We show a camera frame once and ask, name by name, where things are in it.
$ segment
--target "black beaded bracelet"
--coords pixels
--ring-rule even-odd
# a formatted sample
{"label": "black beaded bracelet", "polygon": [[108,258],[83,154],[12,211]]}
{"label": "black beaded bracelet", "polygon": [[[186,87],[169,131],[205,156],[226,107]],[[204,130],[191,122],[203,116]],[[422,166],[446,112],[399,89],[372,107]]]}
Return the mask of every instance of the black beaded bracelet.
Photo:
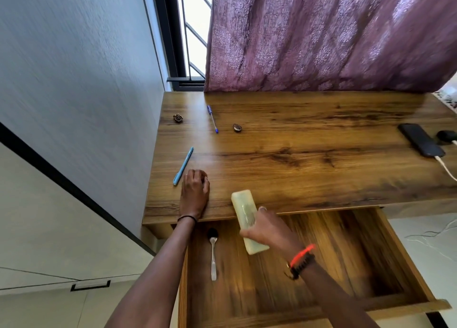
{"label": "black beaded bracelet", "polygon": [[183,217],[190,217],[192,220],[195,221],[195,223],[198,222],[197,219],[196,219],[194,216],[192,216],[192,215],[183,215],[183,216],[180,216],[180,217],[178,218],[178,222],[179,222],[179,220],[182,219]]}
{"label": "black beaded bracelet", "polygon": [[292,280],[297,280],[300,277],[300,273],[312,262],[314,262],[314,259],[315,256],[313,254],[307,253],[305,258],[296,267],[290,268],[290,272],[292,274],[292,277],[290,278]]}

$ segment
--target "smartphone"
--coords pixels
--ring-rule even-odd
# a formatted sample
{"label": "smartphone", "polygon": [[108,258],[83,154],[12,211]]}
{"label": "smartphone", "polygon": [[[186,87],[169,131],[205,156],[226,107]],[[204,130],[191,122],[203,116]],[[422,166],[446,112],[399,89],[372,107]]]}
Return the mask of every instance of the smartphone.
{"label": "smartphone", "polygon": [[398,129],[411,142],[413,147],[424,157],[443,157],[443,149],[418,124],[400,124]]}

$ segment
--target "patterned fabric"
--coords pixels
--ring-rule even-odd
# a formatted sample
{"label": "patterned fabric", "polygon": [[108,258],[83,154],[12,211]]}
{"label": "patterned fabric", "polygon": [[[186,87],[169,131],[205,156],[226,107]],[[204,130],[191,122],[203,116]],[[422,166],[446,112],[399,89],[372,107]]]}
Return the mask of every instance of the patterned fabric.
{"label": "patterned fabric", "polygon": [[213,0],[205,91],[436,91],[457,0]]}

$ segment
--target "small metal trinket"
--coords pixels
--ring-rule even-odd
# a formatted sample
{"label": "small metal trinket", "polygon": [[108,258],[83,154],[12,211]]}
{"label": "small metal trinket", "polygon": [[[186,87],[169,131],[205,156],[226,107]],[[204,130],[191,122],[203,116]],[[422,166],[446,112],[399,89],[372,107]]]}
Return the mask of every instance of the small metal trinket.
{"label": "small metal trinket", "polygon": [[241,132],[243,128],[238,124],[233,124],[233,129],[235,130],[235,132]]}
{"label": "small metal trinket", "polygon": [[182,122],[182,120],[183,120],[183,119],[182,119],[182,116],[179,115],[179,114],[174,114],[174,115],[173,115],[173,119],[174,119],[174,121],[177,122],[177,123],[180,123],[180,122]]}

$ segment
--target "hand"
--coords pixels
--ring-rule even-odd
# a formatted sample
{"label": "hand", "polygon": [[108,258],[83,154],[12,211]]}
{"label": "hand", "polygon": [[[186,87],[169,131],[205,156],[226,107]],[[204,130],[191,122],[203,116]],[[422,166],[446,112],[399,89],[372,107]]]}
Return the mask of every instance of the hand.
{"label": "hand", "polygon": [[263,206],[255,215],[254,226],[242,229],[239,234],[243,238],[249,238],[260,244],[270,246],[288,262],[304,249],[303,243],[286,223],[274,212],[266,210]]}
{"label": "hand", "polygon": [[179,201],[180,216],[191,215],[198,220],[202,216],[208,198],[208,175],[200,169],[189,169],[182,181],[181,199]]}

